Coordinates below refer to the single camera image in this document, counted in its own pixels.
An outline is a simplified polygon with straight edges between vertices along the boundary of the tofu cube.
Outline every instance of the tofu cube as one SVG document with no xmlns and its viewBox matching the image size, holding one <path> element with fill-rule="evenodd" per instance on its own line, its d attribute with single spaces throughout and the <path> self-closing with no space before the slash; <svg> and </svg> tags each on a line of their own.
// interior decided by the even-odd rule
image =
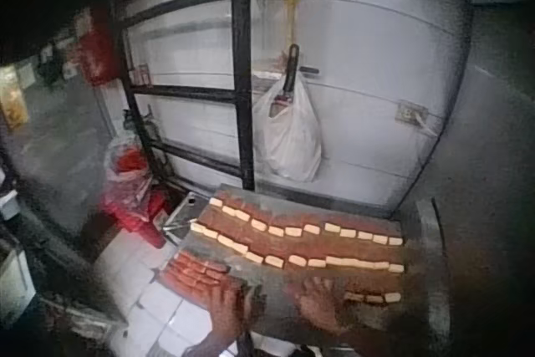
<svg viewBox="0 0 535 357">
<path fill-rule="evenodd" d="M 245 244 L 240 244 L 239 242 L 234 242 L 234 244 L 232 244 L 232 249 L 241 255 L 245 255 L 247 254 L 247 251 L 249 251 L 248 246 Z"/>
<path fill-rule="evenodd" d="M 251 215 L 245 213 L 244 211 L 236 209 L 236 217 L 244 222 L 249 222 L 249 218 L 251 217 Z"/>
<path fill-rule="evenodd" d="M 378 244 L 388 244 L 388 237 L 387 236 L 381 236 L 379 234 L 374 234 L 374 237 L 371 239 L 372 242 L 376 242 Z"/>
<path fill-rule="evenodd" d="M 374 269 L 376 270 L 386 270 L 390 266 L 387 262 L 374 263 Z"/>
<path fill-rule="evenodd" d="M 303 257 L 300 257 L 299 255 L 290 255 L 290 258 L 288 258 L 288 261 L 299 267 L 307 266 L 307 260 Z"/>
<path fill-rule="evenodd" d="M 364 301 L 364 295 L 363 294 L 346 292 L 344 294 L 344 300 L 356 301 L 356 302 L 362 303 Z"/>
<path fill-rule="evenodd" d="M 374 295 L 367 295 L 365 300 L 366 300 L 366 303 L 370 303 L 370 304 L 382 304 L 384 302 L 383 296 L 374 296 Z"/>
<path fill-rule="evenodd" d="M 274 236 L 284 237 L 284 229 L 281 227 L 270 226 L 267 232 Z"/>
<path fill-rule="evenodd" d="M 220 234 L 217 236 L 217 241 L 220 242 L 223 246 L 232 248 L 232 245 L 234 244 L 234 241 L 231 238 L 228 238 L 227 236 L 223 236 Z"/>
<path fill-rule="evenodd" d="M 357 237 L 357 231 L 354 229 L 341 229 L 340 237 L 355 238 Z"/>
<path fill-rule="evenodd" d="M 334 225 L 333 223 L 326 222 L 325 223 L 325 231 L 331 232 L 331 233 L 340 233 L 340 230 L 342 228 L 338 225 Z"/>
<path fill-rule="evenodd" d="M 398 263 L 391 263 L 390 266 L 388 267 L 388 272 L 403 273 L 404 271 L 405 271 L 405 267 Z"/>
<path fill-rule="evenodd" d="M 190 223 L 190 229 L 193 231 L 193 232 L 197 232 L 197 233 L 200 233 L 200 234 L 204 234 L 204 231 L 206 229 L 206 227 L 204 225 L 201 225 L 200 223 L 197 223 L 197 222 L 191 222 Z"/>
<path fill-rule="evenodd" d="M 354 264 L 355 268 L 362 268 L 362 269 L 375 269 L 374 263 L 370 261 L 360 261 L 356 260 L 356 263 Z"/>
<path fill-rule="evenodd" d="M 389 246 L 402 246 L 403 239 L 401 237 L 388 237 Z"/>
<path fill-rule="evenodd" d="M 300 227 L 285 227 L 284 232 L 291 237 L 301 237 L 303 235 L 303 229 Z"/>
<path fill-rule="evenodd" d="M 227 215 L 230 215 L 231 217 L 236 216 L 236 210 L 234 208 L 228 207 L 227 205 L 222 208 L 222 211 Z"/>
<path fill-rule="evenodd" d="M 262 263 L 264 260 L 264 257 L 262 255 L 255 254 L 254 252 L 247 251 L 247 254 L 245 254 L 245 258 L 250 259 L 254 263 Z"/>
<path fill-rule="evenodd" d="M 276 268 L 281 268 L 281 269 L 284 266 L 284 260 L 279 257 L 274 257 L 273 255 L 268 255 L 266 257 L 266 263 Z"/>
<path fill-rule="evenodd" d="M 312 268 L 326 268 L 327 261 L 324 259 L 312 258 L 308 260 L 308 265 Z"/>
<path fill-rule="evenodd" d="M 345 261 L 343 258 L 338 258 L 338 257 L 331 257 L 331 256 L 327 256 L 325 258 L 325 262 L 327 263 L 327 265 L 334 265 L 336 267 L 345 267 L 347 265 L 345 265 Z"/>
<path fill-rule="evenodd" d="M 219 236 L 219 233 L 215 230 L 211 230 L 208 227 L 204 229 L 204 235 L 209 238 L 217 239 L 217 236 Z"/>
<path fill-rule="evenodd" d="M 359 231 L 357 238 L 359 238 L 360 240 L 371 240 L 372 238 L 374 238 L 374 235 L 368 232 Z"/>
<path fill-rule="evenodd" d="M 257 221 L 256 219 L 251 220 L 251 226 L 259 230 L 260 232 L 265 232 L 268 228 L 267 224 L 265 224 L 264 222 Z"/>
<path fill-rule="evenodd" d="M 210 205 L 213 205 L 214 207 L 222 207 L 223 206 L 223 201 L 220 200 L 219 198 L 215 198 L 215 197 L 212 197 L 210 198 L 210 201 L 209 201 Z"/>
<path fill-rule="evenodd" d="M 304 225 L 304 229 L 303 230 L 305 232 L 308 232 L 308 233 L 319 234 L 319 232 L 321 231 L 321 228 L 319 226 L 311 225 L 311 224 L 307 223 L 306 225 Z"/>
<path fill-rule="evenodd" d="M 401 294 L 399 293 L 387 293 L 385 294 L 386 303 L 398 303 L 401 301 Z"/>
</svg>

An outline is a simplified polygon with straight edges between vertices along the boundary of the white tiled wall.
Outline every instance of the white tiled wall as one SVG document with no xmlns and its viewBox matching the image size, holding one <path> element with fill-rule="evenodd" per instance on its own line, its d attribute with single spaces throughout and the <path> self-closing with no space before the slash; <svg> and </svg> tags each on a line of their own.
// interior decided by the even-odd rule
<svg viewBox="0 0 535 357">
<path fill-rule="evenodd" d="M 137 0 L 129 12 L 165 0 Z M 254 0 L 253 64 L 285 47 L 283 0 Z M 435 138 L 395 121 L 397 103 L 430 111 L 440 131 L 461 61 L 462 0 L 300 0 L 297 40 L 308 77 L 324 160 L 311 183 L 257 176 L 296 190 L 390 209 L 403 195 Z M 230 3 L 188 8 L 130 30 L 136 63 L 156 84 L 233 88 Z M 151 103 L 165 137 L 237 158 L 231 106 L 140 96 Z M 109 102 L 111 109 L 117 102 Z M 230 176 L 174 158 L 180 175 L 207 186 L 238 184 Z"/>
</svg>

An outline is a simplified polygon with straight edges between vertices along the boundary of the person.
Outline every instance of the person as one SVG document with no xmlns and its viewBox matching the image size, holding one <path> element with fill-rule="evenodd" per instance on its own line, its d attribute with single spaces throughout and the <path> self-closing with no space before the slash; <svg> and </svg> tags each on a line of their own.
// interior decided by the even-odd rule
<svg viewBox="0 0 535 357">
<path fill-rule="evenodd" d="M 301 285 L 290 287 L 288 292 L 299 313 L 316 328 L 336 336 L 341 343 L 350 344 L 364 357 L 390 355 L 384 333 L 355 324 L 344 316 L 343 302 L 335 297 L 332 280 L 308 278 Z M 265 305 L 259 288 L 243 291 L 236 283 L 211 288 L 206 299 L 212 330 L 202 342 L 187 350 L 184 357 L 217 357 L 240 335 L 248 333 Z M 238 343 L 239 357 L 254 355 L 252 348 L 245 352 L 239 350 Z"/>
</svg>

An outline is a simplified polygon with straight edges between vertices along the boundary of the wall outlet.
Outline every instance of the wall outlet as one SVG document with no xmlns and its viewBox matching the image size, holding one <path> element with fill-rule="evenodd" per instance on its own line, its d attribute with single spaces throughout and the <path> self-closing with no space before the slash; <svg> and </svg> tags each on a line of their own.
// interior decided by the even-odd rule
<svg viewBox="0 0 535 357">
<path fill-rule="evenodd" d="M 421 119 L 425 123 L 425 121 L 427 120 L 427 115 L 429 114 L 429 110 L 427 110 L 427 108 L 425 108 L 424 106 L 412 104 L 411 102 L 402 100 L 398 104 L 398 110 L 395 114 L 395 119 L 408 125 L 415 125 L 417 127 L 420 127 L 421 124 L 416 119 L 416 113 L 420 115 Z"/>
</svg>

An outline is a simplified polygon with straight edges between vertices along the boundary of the tiled floor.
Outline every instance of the tiled floor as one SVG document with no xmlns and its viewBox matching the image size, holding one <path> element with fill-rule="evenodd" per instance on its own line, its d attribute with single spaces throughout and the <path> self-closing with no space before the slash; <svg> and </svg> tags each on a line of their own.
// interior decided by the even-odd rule
<svg viewBox="0 0 535 357">
<path fill-rule="evenodd" d="M 180 357 L 210 331 L 206 310 L 154 281 L 156 270 L 174 253 L 175 247 L 170 243 L 157 250 L 136 234 L 122 230 L 95 262 L 95 273 L 128 322 L 127 329 L 116 330 L 110 339 L 110 348 L 117 357 Z M 259 334 L 252 337 L 258 349 L 280 357 L 295 349 L 293 344 L 278 339 Z M 233 344 L 221 356 L 232 357 L 236 353 Z"/>
</svg>

